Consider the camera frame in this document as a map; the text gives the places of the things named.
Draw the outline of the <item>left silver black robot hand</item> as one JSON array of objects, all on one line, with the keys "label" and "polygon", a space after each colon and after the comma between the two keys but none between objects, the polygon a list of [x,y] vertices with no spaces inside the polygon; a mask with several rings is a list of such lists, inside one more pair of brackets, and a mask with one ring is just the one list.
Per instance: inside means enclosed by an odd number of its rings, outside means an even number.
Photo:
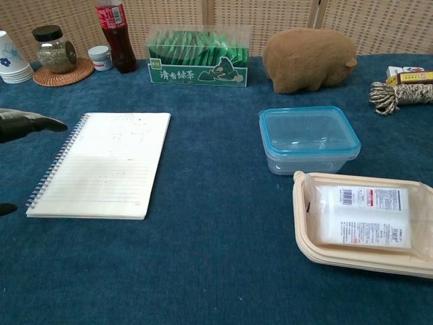
[{"label": "left silver black robot hand", "polygon": [[39,131],[61,132],[68,129],[62,121],[36,112],[1,109],[1,143],[14,141]]}]

